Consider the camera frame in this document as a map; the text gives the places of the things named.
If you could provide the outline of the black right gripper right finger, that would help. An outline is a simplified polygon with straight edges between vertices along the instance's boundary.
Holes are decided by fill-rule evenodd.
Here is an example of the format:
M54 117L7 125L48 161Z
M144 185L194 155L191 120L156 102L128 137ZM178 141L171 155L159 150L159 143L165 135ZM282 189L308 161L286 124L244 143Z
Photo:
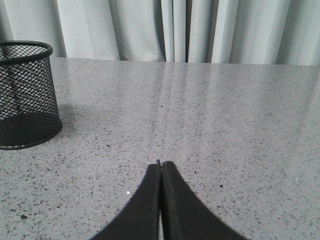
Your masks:
M161 217L166 240L244 240L194 194L176 165L161 167Z

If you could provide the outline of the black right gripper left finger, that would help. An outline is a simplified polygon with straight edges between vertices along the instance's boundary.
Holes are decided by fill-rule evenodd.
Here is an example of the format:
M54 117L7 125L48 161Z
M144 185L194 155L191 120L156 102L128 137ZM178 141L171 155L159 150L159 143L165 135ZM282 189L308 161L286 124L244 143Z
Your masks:
M138 189L121 212L93 240L159 238L160 166L150 164Z

